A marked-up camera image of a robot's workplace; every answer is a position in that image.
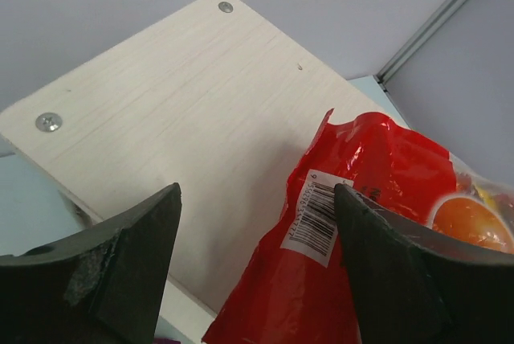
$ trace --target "purple object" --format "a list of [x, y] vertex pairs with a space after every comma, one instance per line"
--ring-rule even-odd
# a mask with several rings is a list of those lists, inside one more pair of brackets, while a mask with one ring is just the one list
[[153, 344], [180, 344], [180, 342], [171, 338], [154, 338]]

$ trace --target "snack bag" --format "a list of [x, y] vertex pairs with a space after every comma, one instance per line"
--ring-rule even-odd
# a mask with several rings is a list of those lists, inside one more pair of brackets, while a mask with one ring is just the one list
[[331, 125], [331, 112], [288, 179], [279, 222], [206, 332], [207, 344], [360, 342], [337, 241], [337, 183], [456, 239], [514, 252], [510, 188], [478, 177], [381, 113]]

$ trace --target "wrinkled red plastic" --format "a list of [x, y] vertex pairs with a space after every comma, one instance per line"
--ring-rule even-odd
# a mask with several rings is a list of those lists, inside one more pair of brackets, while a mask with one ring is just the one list
[[330, 125], [329, 112], [288, 179], [278, 224], [259, 242], [240, 282], [210, 326], [208, 344], [358, 343], [341, 244], [325, 268], [281, 248], [310, 169], [354, 181], [382, 206], [426, 224], [434, 201], [455, 192], [448, 151], [380, 113]]

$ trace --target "wooden board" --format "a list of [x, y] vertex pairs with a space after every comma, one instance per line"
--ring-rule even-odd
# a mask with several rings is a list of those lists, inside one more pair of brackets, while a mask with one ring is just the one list
[[[382, 111], [241, 1], [198, 0], [8, 108], [0, 133], [97, 221], [179, 182], [170, 274], [217, 312], [331, 108]], [[38, 131], [45, 112], [62, 128]]]

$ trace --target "screw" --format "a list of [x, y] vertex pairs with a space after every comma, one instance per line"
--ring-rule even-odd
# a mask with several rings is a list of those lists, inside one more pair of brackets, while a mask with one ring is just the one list
[[35, 120], [35, 126], [44, 133], [53, 133], [62, 125], [63, 119], [56, 113], [43, 113]]
[[232, 4], [230, 4], [229, 2], [226, 2], [226, 1], [221, 1], [218, 4], [218, 8], [220, 9], [221, 12], [225, 12], [225, 13], [231, 13], [234, 10], [234, 7], [232, 6]]

